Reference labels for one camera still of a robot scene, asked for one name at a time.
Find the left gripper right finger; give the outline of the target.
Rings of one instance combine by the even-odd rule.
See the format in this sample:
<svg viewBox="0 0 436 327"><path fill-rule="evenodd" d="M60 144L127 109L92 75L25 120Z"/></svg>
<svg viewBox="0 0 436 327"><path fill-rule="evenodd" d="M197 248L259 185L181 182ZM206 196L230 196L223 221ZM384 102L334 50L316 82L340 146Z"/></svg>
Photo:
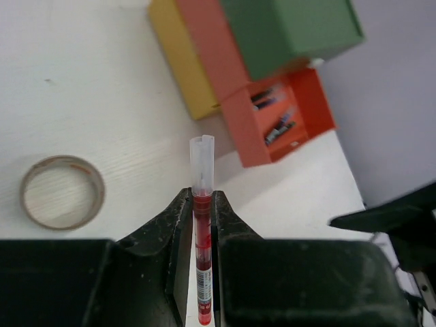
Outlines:
<svg viewBox="0 0 436 327"><path fill-rule="evenodd" d="M214 191L211 204L211 255L212 255L212 287L213 287L213 321L216 327L221 326L221 297L219 279L219 239L218 216L220 195L222 191Z"/></svg>

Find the black pen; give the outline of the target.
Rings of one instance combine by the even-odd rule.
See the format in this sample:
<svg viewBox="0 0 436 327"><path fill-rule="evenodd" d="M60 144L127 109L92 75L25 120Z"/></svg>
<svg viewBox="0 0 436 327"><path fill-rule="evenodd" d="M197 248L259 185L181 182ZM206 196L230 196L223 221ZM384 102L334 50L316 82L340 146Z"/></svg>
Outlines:
<svg viewBox="0 0 436 327"><path fill-rule="evenodd" d="M265 91L262 91L256 95L251 96L251 103L254 105L257 102L259 102L261 99L277 96L278 91L279 91L278 87L271 87L269 89L266 89Z"/></svg>

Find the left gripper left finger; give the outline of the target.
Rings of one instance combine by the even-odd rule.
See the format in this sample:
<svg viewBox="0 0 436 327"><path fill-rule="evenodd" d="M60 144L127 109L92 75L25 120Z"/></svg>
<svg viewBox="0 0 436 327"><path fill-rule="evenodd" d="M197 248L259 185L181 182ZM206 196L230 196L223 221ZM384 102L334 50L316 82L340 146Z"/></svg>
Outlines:
<svg viewBox="0 0 436 327"><path fill-rule="evenodd" d="M176 197L175 226L170 242L168 275L165 296L176 326L186 325L191 242L193 235L193 196L190 188L184 188Z"/></svg>

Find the green drawer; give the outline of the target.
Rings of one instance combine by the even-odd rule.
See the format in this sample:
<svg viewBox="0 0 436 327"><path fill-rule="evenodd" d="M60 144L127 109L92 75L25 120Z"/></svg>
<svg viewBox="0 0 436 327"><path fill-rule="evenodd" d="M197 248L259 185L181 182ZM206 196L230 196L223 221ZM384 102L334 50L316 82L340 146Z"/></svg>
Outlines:
<svg viewBox="0 0 436 327"><path fill-rule="evenodd" d="M284 73L297 72L304 68L316 66L317 62L336 58L365 41L364 37L359 37L353 42L302 52L289 47L267 44L263 49L255 51L259 61L249 69L249 75L252 81L260 81Z"/></svg>

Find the orange drawer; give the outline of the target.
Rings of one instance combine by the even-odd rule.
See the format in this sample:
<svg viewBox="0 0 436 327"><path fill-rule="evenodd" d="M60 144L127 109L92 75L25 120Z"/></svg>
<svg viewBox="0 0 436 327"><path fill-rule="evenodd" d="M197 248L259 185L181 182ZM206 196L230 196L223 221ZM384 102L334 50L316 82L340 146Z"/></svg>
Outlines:
<svg viewBox="0 0 436 327"><path fill-rule="evenodd" d="M271 87L278 87L286 98L255 111L251 96ZM270 146L264 138L290 108L295 108L296 124L279 136ZM316 137L335 129L322 81L315 69L304 69L252 82L223 100L221 109L234 141L240 161L245 168L272 164Z"/></svg>

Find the purple pen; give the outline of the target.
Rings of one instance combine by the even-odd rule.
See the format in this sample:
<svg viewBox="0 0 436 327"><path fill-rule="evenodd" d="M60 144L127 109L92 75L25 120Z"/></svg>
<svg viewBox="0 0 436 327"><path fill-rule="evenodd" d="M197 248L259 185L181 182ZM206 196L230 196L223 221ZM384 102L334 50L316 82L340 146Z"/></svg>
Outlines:
<svg viewBox="0 0 436 327"><path fill-rule="evenodd" d="M295 126L296 122L293 117L296 113L295 108L290 108L285 114L283 114L278 123L267 133L264 138L266 146L270 146L279 136L283 135L286 131Z"/></svg>

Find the red pen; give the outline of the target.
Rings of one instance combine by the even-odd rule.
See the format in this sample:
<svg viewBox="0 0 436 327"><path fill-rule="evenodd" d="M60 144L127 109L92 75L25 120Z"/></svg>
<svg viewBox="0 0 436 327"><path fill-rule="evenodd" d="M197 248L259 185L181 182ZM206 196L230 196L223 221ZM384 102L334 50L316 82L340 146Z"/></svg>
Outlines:
<svg viewBox="0 0 436 327"><path fill-rule="evenodd" d="M212 320L212 240L211 206L214 190L215 138L203 135L189 141L191 193L196 246L198 321L207 326Z"/></svg>

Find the blue pen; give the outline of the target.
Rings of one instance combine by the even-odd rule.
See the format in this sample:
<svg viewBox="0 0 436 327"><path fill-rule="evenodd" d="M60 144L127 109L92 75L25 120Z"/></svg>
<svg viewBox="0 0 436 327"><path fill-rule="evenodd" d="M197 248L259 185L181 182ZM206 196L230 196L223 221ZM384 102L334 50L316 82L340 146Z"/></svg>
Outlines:
<svg viewBox="0 0 436 327"><path fill-rule="evenodd" d="M283 101L285 98L286 98L286 94L280 93L274 97L267 97L265 99L261 99L259 102L257 102L256 104L253 105L253 109L255 111L262 110L263 108L265 108L271 104L275 104L275 103Z"/></svg>

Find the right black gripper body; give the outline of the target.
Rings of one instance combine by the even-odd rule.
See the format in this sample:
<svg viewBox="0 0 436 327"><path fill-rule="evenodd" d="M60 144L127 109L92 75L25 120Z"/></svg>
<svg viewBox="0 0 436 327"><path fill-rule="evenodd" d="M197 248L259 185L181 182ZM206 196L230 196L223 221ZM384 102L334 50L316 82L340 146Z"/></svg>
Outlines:
<svg viewBox="0 0 436 327"><path fill-rule="evenodd" d="M435 267L435 184L428 184L381 206L331 219L343 230L384 233L390 238L400 267L424 272Z"/></svg>

